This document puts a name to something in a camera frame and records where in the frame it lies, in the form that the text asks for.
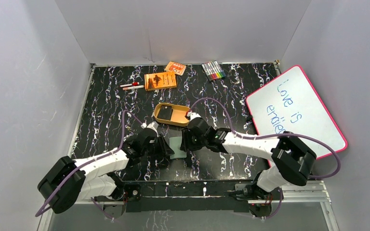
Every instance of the black marbled tabletop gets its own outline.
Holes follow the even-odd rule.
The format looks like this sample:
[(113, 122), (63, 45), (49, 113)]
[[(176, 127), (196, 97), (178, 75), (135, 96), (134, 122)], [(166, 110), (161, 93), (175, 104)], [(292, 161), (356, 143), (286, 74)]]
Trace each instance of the black marbled tabletop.
[[(164, 68), (164, 65), (95, 67), (72, 158), (86, 158), (118, 147), (122, 110), (131, 111), (148, 124), (153, 121), (154, 108), (160, 102), (190, 106), (202, 97), (215, 98), (226, 106), (237, 131), (254, 134), (252, 122), (247, 122), (249, 111), (245, 99), (277, 76), (273, 63), (223, 64), (227, 77), (209, 82), (201, 65), (187, 65), (185, 73), (177, 76), (178, 87), (174, 89), (123, 91), (119, 87), (132, 82), (143, 84), (144, 74), (164, 72)], [(193, 111), (215, 128), (229, 123), (223, 109), (212, 101), (200, 102)], [(134, 118), (126, 116), (126, 137), (140, 129)], [(176, 126), (162, 125), (159, 131), (167, 141), (169, 137), (181, 136)], [(124, 181), (246, 180), (267, 168), (264, 159), (214, 153), (204, 148), (186, 159), (143, 156), (141, 163), (118, 174)]]

